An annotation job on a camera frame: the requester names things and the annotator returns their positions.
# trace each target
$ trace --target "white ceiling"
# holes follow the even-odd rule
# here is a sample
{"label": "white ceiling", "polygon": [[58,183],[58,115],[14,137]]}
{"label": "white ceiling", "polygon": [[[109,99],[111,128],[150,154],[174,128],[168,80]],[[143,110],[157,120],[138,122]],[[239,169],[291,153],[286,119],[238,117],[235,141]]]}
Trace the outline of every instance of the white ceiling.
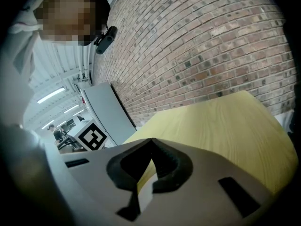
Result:
{"label": "white ceiling", "polygon": [[[35,70],[29,85],[34,90],[34,97],[25,112],[24,127],[39,132],[48,122],[55,120],[54,125],[58,125],[85,109],[80,93],[73,83],[79,82],[79,65],[86,63],[88,69],[92,68],[95,46],[63,46],[38,39],[33,54]],[[89,86],[87,80],[81,83]],[[65,87],[65,91],[41,104],[37,103],[39,99],[60,87]],[[79,107],[64,113],[77,104]]]}

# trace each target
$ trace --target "wooden tabletop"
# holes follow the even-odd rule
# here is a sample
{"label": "wooden tabletop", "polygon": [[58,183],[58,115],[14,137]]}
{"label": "wooden tabletop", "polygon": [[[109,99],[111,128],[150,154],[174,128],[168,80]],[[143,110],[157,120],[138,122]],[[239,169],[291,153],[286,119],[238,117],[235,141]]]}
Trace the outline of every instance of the wooden tabletop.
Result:
{"label": "wooden tabletop", "polygon": [[[224,156],[273,194],[290,182],[298,166],[286,132],[246,91],[158,112],[125,143],[152,137]],[[138,191],[154,174],[151,162],[138,183]]]}

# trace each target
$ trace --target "white shirt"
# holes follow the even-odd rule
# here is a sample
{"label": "white shirt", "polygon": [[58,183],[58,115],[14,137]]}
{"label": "white shirt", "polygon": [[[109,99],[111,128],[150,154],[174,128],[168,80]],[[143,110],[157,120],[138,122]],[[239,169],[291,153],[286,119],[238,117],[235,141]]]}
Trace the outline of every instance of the white shirt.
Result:
{"label": "white shirt", "polygon": [[34,71],[33,45],[41,29],[33,12],[43,1],[27,1],[9,28],[0,51],[0,122],[5,125],[22,125],[33,97],[28,82]]}

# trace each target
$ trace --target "headset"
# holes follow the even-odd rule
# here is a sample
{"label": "headset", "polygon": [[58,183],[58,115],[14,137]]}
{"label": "headset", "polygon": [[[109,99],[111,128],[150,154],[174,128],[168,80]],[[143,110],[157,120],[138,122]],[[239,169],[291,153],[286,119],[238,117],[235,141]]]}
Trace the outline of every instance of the headset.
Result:
{"label": "headset", "polygon": [[108,28],[108,25],[106,25],[107,32],[106,34],[101,33],[101,35],[98,35],[94,45],[97,46],[96,53],[99,55],[102,55],[106,49],[114,42],[116,34],[118,32],[118,29],[115,26],[111,26]]}

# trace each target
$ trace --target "red brick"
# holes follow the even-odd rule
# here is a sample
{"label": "red brick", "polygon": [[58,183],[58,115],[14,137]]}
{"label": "red brick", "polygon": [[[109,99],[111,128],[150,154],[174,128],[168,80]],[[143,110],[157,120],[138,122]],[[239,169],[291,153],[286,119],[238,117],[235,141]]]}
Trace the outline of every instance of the red brick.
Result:
{"label": "red brick", "polygon": [[187,87],[181,87],[180,89],[176,89],[176,90],[173,90],[171,92],[168,92],[166,94],[166,97],[169,98],[169,97],[174,97],[176,95],[181,95],[181,94],[184,94],[185,92],[188,92],[188,88]]}
{"label": "red brick", "polygon": [[119,32],[93,79],[112,83],[136,125],[243,89],[272,114],[293,108],[296,69],[272,0],[117,0],[108,22]]}
{"label": "red brick", "polygon": [[233,30],[233,29],[236,29],[238,28],[239,25],[237,22],[231,22],[231,23],[228,23],[226,25],[223,25],[223,26],[220,26],[218,28],[215,28],[211,31],[211,35],[212,37],[215,37],[215,36],[218,36],[222,33],[225,33],[225,32],[228,32],[230,30]]}
{"label": "red brick", "polygon": [[189,88],[189,90],[200,89],[200,88],[203,88],[203,83],[202,83],[202,81],[198,81],[196,83],[190,84],[188,86],[188,88]]}
{"label": "red brick", "polygon": [[247,74],[247,73],[249,73],[249,67],[247,65],[243,66],[243,67],[240,67],[240,68],[235,70],[235,73],[236,73],[236,76]]}
{"label": "red brick", "polygon": [[186,28],[187,31],[190,31],[190,30],[192,30],[192,29],[194,29],[194,28],[196,28],[200,25],[201,25],[201,23],[197,19],[195,19],[195,20],[191,21],[189,24],[187,24],[185,26],[185,28]]}
{"label": "red brick", "polygon": [[169,91],[178,89],[180,87],[179,83],[174,83],[168,86]]}
{"label": "red brick", "polygon": [[245,55],[245,52],[244,52],[244,50],[242,48],[238,48],[238,49],[236,49],[234,51],[231,51],[230,55],[231,55],[232,59],[235,59],[237,57],[241,57],[241,56]]}
{"label": "red brick", "polygon": [[176,50],[177,48],[179,48],[183,44],[184,44],[183,40],[182,39],[178,39],[178,40],[174,41],[173,43],[171,43],[169,45],[169,48],[170,48],[171,51],[174,51],[174,50]]}
{"label": "red brick", "polygon": [[258,77],[259,78],[266,77],[268,75],[269,75],[269,69],[268,68],[258,71]]}
{"label": "red brick", "polygon": [[234,71],[231,72],[226,72],[220,75],[215,75],[211,78],[205,79],[204,80],[204,85],[212,85],[215,83],[218,83],[220,81],[228,80],[231,79],[235,76]]}
{"label": "red brick", "polygon": [[236,38],[236,32],[229,32],[221,36],[223,42],[228,42]]}
{"label": "red brick", "polygon": [[221,82],[221,83],[215,84],[214,90],[219,91],[219,90],[227,89],[229,87],[230,87],[230,83],[229,83],[229,81],[226,81],[226,82]]}
{"label": "red brick", "polygon": [[242,28],[242,29],[238,30],[237,34],[238,34],[238,36],[244,36],[249,33],[259,31],[259,30],[260,30],[260,27],[258,25],[250,25],[246,28]]}
{"label": "red brick", "polygon": [[185,100],[185,95],[175,96],[174,101],[179,102]]}
{"label": "red brick", "polygon": [[246,36],[246,39],[249,41],[249,43],[258,42],[260,40],[260,34],[254,33]]}
{"label": "red brick", "polygon": [[196,74],[195,78],[196,78],[196,80],[200,81],[200,80],[203,80],[204,78],[207,78],[208,75],[209,75],[209,72],[204,71],[204,72]]}
{"label": "red brick", "polygon": [[211,68],[210,69],[210,74],[211,75],[216,75],[216,74],[219,74],[219,73],[223,73],[225,71],[226,71],[225,65],[222,64],[222,65]]}

